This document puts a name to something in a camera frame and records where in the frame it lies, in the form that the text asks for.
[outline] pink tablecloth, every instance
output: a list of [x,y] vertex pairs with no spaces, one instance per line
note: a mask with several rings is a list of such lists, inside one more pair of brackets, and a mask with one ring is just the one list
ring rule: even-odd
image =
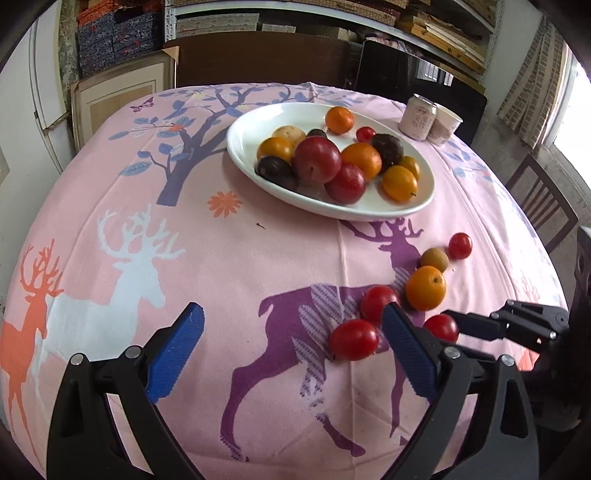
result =
[[[158,407],[209,480],[369,480],[387,470],[427,403],[391,351],[332,362],[326,339],[358,315],[368,286],[402,288],[420,254],[455,232],[474,252],[451,264],[445,301],[415,313],[417,324],[444,309],[488,315],[506,299],[565,306],[530,223],[457,138],[413,142],[436,194],[412,218],[348,225],[256,187],[225,152],[226,130],[244,112],[293,101],[345,105],[391,128],[404,108],[311,84],[174,90],[111,117],[59,179],[23,247],[0,346],[12,431],[40,469],[69,356],[143,345],[190,301],[204,308],[204,334]],[[509,342],[460,341],[529,360]],[[469,415],[467,404],[442,466]]]

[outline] butterfly print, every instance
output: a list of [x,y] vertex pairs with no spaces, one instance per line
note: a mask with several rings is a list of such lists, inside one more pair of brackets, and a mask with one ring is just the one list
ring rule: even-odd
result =
[[154,106],[154,97],[150,97],[144,103],[142,103],[140,106],[133,106],[133,107],[131,107],[131,109],[135,113],[137,113],[137,112],[141,112],[142,108],[151,108],[153,106]]

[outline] paper cup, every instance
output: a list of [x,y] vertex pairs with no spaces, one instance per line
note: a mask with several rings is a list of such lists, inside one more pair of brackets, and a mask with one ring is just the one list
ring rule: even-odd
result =
[[454,134],[464,120],[443,105],[437,105],[437,117],[433,122],[427,139],[433,145],[443,145]]

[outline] white oval plate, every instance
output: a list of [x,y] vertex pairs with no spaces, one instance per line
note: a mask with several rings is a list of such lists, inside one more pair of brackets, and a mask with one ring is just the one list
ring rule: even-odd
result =
[[324,191],[322,185],[315,189],[299,189],[298,192],[286,190],[255,172],[256,149],[279,127],[295,125],[305,132],[313,128],[326,130],[324,117],[332,108],[330,105],[318,103],[278,103],[252,110],[242,115],[228,129],[228,153],[236,166],[260,188],[274,197],[298,208],[308,210],[340,220],[390,220],[406,216],[426,207],[433,199],[435,181],[433,172],[423,156],[400,134],[380,124],[376,120],[353,112],[355,126],[346,135],[332,135],[328,137],[339,150],[343,151],[355,142],[355,132],[360,127],[371,127],[376,133],[395,135],[402,142],[404,154],[417,159],[421,168],[421,179],[418,181],[418,195],[408,203],[396,203],[389,199],[381,186],[381,177],[370,182],[361,199],[353,205],[338,205]]

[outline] cherry tomato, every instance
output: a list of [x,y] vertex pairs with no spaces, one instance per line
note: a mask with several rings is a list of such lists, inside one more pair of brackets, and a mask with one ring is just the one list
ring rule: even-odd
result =
[[472,253],[472,239],[465,233],[456,233],[449,241],[449,254],[452,258],[463,260]]
[[358,142],[369,143],[374,135],[375,130],[373,128],[361,127],[359,130],[357,130],[357,134],[355,136],[357,137]]
[[429,330],[437,338],[450,343],[456,343],[460,336],[460,329],[457,327],[456,321],[443,313],[429,318],[423,328]]
[[379,335],[367,320],[348,320],[330,334],[329,348],[338,358],[355,362],[373,355]]
[[359,311],[364,319],[375,327],[382,325],[382,312],[388,303],[398,303],[398,294],[390,287],[376,285],[371,287],[363,298]]

